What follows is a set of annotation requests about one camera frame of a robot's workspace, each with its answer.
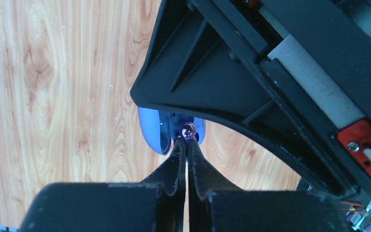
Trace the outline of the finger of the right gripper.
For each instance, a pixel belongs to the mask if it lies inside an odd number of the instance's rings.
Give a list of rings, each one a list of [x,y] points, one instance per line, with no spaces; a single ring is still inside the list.
[[[164,0],[146,59],[130,91],[138,107],[198,117],[249,137],[293,168],[313,187],[336,197],[336,184],[269,92],[240,61],[194,0]],[[276,38],[254,30],[248,56],[266,58]]]

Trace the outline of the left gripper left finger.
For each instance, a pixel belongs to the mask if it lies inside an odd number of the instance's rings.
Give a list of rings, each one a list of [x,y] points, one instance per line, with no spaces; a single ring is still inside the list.
[[[186,145],[138,183],[52,183],[33,200],[22,232],[180,232]]]

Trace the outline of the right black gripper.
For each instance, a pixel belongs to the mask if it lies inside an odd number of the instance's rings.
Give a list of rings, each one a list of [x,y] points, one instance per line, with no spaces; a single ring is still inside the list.
[[[254,63],[244,5],[195,0],[240,61],[320,158],[334,192],[371,194],[371,38],[330,0],[264,0],[289,32],[279,57]]]

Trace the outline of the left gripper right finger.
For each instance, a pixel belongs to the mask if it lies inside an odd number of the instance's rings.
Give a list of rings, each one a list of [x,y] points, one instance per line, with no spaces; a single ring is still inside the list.
[[[192,232],[349,232],[336,203],[310,191],[246,191],[188,143],[189,229]]]

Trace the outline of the purple earbud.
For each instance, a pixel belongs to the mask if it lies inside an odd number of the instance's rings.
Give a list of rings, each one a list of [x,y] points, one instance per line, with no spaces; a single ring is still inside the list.
[[[182,138],[185,141],[199,141],[200,136],[197,132],[197,127],[193,122],[185,122],[179,128],[176,138]]]

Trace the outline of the purple earbud charging case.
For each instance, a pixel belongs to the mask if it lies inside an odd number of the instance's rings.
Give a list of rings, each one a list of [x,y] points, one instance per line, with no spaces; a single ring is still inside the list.
[[[206,123],[202,118],[141,107],[138,108],[138,118],[145,141],[161,155],[168,154],[172,141],[186,122],[196,126],[198,144],[202,144],[205,137]]]

